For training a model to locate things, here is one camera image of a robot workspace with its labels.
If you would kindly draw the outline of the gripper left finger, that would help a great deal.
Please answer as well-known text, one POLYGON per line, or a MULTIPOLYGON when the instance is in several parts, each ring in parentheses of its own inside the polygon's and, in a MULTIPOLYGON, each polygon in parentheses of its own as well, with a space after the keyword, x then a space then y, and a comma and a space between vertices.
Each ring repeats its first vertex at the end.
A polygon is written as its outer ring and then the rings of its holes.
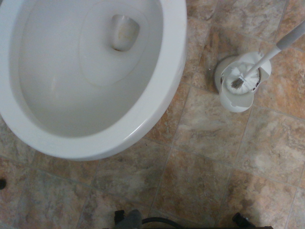
POLYGON ((134 209, 127 216, 124 214, 124 210, 115 211, 114 229, 142 229, 142 215, 139 210, 134 209))

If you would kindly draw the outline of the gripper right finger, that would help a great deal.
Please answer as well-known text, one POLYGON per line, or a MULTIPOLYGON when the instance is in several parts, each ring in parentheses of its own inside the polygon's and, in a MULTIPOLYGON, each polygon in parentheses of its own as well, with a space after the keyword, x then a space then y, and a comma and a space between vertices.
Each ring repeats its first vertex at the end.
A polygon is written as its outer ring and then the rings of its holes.
POLYGON ((237 212, 233 217, 232 221, 237 224, 238 227, 250 227, 251 224, 244 216, 237 212))

